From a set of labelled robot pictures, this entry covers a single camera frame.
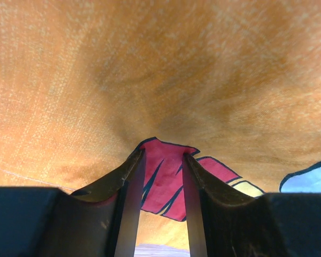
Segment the orange fabric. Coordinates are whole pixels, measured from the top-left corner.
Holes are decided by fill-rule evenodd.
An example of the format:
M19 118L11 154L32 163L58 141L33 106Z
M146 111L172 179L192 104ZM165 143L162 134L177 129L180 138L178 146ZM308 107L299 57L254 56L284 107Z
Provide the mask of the orange fabric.
M0 185L67 192L149 137L266 191L321 160L321 0L0 0ZM138 243L188 248L142 213Z

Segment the orange cloth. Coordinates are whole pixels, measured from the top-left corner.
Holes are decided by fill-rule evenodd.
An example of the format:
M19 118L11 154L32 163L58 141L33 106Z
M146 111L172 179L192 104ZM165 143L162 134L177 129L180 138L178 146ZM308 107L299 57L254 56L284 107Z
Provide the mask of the orange cloth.
M321 0L0 0L0 185L70 192L150 137L266 191L321 161Z

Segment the cartoon print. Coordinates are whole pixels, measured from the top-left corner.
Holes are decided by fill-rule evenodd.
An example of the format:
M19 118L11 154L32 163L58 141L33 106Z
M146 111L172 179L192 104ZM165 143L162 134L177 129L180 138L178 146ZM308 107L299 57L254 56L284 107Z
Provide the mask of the cartoon print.
M280 183L283 193L321 193L321 162L295 173L288 174Z
M200 151L191 146L163 142L156 137L142 141L136 149L145 149L147 156L142 210L176 221L185 221L182 156L184 153L194 156ZM201 157L197 161L235 189L253 197L263 194L261 189L242 179L217 159Z

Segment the black plastic part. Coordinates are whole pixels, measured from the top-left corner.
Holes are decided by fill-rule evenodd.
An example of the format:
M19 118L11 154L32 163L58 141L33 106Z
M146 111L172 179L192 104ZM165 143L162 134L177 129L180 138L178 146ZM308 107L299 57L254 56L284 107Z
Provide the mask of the black plastic part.
M183 158L191 257L321 257L321 194L254 199Z
M72 195L0 187L0 256L133 257L144 175L138 151Z

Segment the light blue shape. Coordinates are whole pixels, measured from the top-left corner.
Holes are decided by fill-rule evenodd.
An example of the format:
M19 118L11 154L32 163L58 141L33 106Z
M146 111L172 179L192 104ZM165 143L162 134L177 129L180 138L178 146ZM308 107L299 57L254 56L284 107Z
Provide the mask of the light blue shape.
M281 182L283 193L321 193L321 162L286 176Z

